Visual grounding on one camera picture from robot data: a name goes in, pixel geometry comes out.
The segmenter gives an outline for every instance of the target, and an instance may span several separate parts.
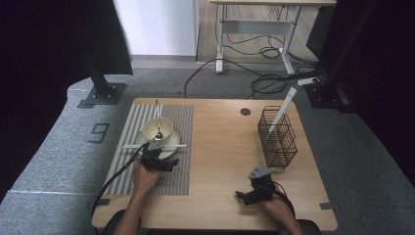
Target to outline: human hand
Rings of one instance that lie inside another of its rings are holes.
[[[261,201],[258,204],[291,235],[302,234],[299,223],[281,197],[274,194],[269,201]]]
[[[134,195],[147,195],[161,176],[160,171],[147,170],[140,161],[134,161]]]

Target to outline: small black object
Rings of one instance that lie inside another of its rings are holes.
[[[159,159],[161,154],[162,145],[157,140],[153,140],[152,143],[148,142],[144,144],[143,147],[143,156],[141,156],[140,163],[147,170],[156,170],[156,171],[169,171],[171,172],[173,168],[179,163],[179,160],[173,160],[170,163],[162,161]]]

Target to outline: cable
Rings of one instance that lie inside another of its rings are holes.
[[[98,203],[101,199],[101,197],[104,195],[105,191],[107,190],[107,188],[110,186],[111,183],[113,183],[113,181],[119,177],[120,174],[122,174],[137,158],[138,153],[140,152],[140,150],[144,147],[144,145],[140,146],[140,148],[135,152],[135,154],[131,157],[131,159],[119,170],[117,171],[113,177],[111,177],[107,183],[104,185],[104,187],[101,189],[100,193],[98,194],[97,198],[95,199],[94,205],[92,206],[92,210],[91,210],[91,219],[94,216],[94,212],[95,209],[98,206]],[[94,227],[94,231],[95,234],[99,235],[98,229],[96,227]]]

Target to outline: black wire basket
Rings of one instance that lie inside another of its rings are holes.
[[[268,167],[287,167],[298,151],[294,141],[296,135],[288,116],[283,114],[279,122],[272,125],[280,108],[280,106],[266,106],[262,110],[258,124],[260,142]]]

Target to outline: gray mat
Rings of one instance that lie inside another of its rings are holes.
[[[164,106],[160,108],[161,116],[169,118],[173,126],[179,132],[180,142],[186,144],[185,148],[177,148],[167,157],[167,161],[179,159],[179,164],[172,172],[165,172],[155,188],[150,192],[152,195],[189,195],[189,176],[190,176],[190,153],[192,147],[192,127],[193,127],[193,106]],[[128,114],[125,127],[116,148],[113,163],[107,176],[107,181],[122,168],[131,156],[134,149],[122,149],[124,145],[137,144],[137,136],[149,119],[156,117],[156,106],[154,105],[133,105]],[[131,195],[133,191],[132,182],[133,167],[129,167],[123,172],[108,188],[106,194],[109,195]]]

